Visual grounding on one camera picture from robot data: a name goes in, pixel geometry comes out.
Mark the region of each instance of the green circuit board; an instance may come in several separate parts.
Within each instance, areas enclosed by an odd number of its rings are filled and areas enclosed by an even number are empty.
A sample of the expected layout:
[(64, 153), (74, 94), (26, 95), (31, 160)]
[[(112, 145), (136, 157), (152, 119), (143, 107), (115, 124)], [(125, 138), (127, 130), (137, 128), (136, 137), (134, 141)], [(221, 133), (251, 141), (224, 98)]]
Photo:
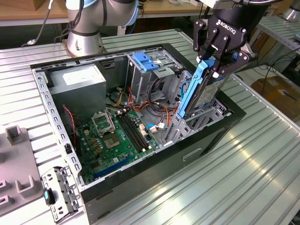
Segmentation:
[[(134, 111), (129, 111), (127, 115), (135, 124), (135, 129), (141, 132), (137, 126), (142, 124), (142, 122), (137, 114)], [(148, 140), (143, 138), (151, 146), (150, 149), (137, 151), (116, 116), (113, 115), (111, 118), (115, 131), (113, 133), (105, 133), (102, 137), (98, 135), (92, 120), (77, 128), (81, 147), (81, 156), (78, 156), (78, 158), (82, 165), (81, 176), (85, 184), (89, 184), (95, 179), (134, 162), (159, 148), (151, 134), (148, 134)], [(98, 128), (109, 126), (107, 120), (102, 118), (96, 124)], [(104, 173), (107, 170), (109, 172), (97, 176), (97, 174)]]

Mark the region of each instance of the robotiq logo text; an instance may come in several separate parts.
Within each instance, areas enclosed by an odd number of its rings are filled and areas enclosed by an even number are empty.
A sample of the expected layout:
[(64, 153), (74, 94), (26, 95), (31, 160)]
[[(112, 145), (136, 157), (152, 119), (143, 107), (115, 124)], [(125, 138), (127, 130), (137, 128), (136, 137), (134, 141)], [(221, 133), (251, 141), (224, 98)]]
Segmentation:
[(224, 27), (226, 30), (230, 31), (233, 35), (235, 35), (236, 33), (235, 29), (233, 29), (232, 27), (228, 26), (226, 23), (220, 20), (217, 21), (216, 25)]

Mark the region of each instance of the blue plastic latch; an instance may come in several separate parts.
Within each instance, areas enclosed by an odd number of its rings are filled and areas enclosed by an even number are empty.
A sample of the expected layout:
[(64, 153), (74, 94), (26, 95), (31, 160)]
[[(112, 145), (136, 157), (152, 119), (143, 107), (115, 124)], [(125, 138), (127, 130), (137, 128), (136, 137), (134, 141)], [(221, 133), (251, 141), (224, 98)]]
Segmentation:
[(134, 53), (133, 58), (145, 72), (159, 68), (159, 66), (153, 63), (151, 58), (143, 52)]
[(49, 198), (48, 191), (45, 191), (45, 199), (47, 200)]

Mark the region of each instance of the cardboard box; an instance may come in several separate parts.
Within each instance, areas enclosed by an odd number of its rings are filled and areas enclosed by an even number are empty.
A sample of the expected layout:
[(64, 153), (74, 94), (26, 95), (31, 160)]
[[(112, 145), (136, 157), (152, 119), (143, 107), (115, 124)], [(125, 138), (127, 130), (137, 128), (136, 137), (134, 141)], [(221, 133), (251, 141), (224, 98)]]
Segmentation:
[(0, 5), (36, 11), (45, 0), (0, 0)]
[[(263, 79), (251, 87), (259, 94), (263, 89)], [(300, 120), (300, 88), (288, 83), (280, 76), (267, 78), (263, 97), (294, 122)]]

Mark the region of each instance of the aluminum workbench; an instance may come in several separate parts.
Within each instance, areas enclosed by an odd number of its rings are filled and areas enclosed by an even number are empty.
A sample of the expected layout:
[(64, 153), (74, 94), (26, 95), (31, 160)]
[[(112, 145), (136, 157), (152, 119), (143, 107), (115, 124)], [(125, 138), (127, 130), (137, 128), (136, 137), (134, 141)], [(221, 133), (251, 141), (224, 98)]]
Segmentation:
[[(192, 41), (175, 30), (108, 37), (108, 51), (171, 43), (196, 65)], [(28, 129), (40, 174), (63, 165), (29, 64), (66, 59), (62, 44), (0, 50), (0, 131)], [(216, 148), (97, 224), (288, 224), (300, 209), (300, 129), (235, 75), (223, 91), (246, 113)], [(40, 198), (0, 224), (54, 224)], [(63, 225), (87, 224), (83, 211)]]

